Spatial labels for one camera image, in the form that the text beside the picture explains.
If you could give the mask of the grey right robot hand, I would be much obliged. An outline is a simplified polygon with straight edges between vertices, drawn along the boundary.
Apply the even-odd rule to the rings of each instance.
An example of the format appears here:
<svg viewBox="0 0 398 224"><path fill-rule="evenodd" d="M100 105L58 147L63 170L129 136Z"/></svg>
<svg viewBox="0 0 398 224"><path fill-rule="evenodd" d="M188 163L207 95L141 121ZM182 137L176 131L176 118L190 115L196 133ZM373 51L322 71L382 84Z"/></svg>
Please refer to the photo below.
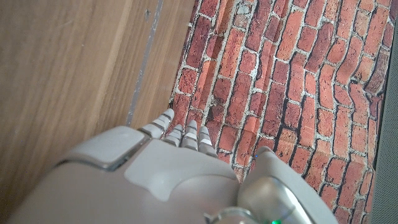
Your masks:
<svg viewBox="0 0 398 224"><path fill-rule="evenodd" d="M266 146L240 182L208 129L174 111L118 126L67 152L9 223L336 223L296 171Z"/></svg>

